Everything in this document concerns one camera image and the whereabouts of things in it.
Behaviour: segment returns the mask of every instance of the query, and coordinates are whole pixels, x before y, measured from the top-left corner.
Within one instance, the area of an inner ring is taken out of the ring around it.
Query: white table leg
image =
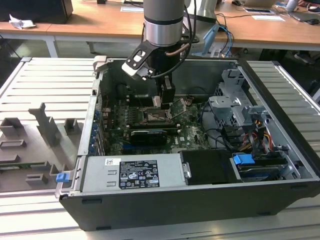
[[[58,46],[57,46],[57,43],[56,43],[54,37],[52,36],[52,37],[46,38],[45,42],[46,42],[46,46],[49,50],[50,57],[51,58],[58,58],[59,49],[58,49]]]

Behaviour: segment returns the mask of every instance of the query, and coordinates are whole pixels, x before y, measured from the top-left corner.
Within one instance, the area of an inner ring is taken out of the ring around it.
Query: circuit board
[[[198,121],[200,103],[186,105],[186,99],[179,97],[174,99],[170,109],[161,110],[130,106],[125,100],[118,100],[110,108],[104,133],[106,153],[110,156],[170,154],[181,150],[210,149],[208,137]],[[141,130],[165,131],[166,143],[157,146],[132,145],[130,133]]]

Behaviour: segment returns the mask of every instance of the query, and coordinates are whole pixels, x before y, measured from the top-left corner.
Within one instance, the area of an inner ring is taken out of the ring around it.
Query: white label
[[[150,184],[157,184],[159,182],[159,180],[149,180]]]
[[[104,165],[120,165],[121,158],[106,158]]]

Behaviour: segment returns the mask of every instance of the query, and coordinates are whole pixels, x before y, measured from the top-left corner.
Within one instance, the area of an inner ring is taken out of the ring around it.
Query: warning label
[[[121,189],[160,187],[157,160],[121,161],[119,178]]]

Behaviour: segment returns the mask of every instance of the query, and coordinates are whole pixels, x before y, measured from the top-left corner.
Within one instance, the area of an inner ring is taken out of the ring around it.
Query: computer case
[[[9,14],[35,23],[65,24],[73,12],[71,0],[3,0],[0,21],[10,20]]]

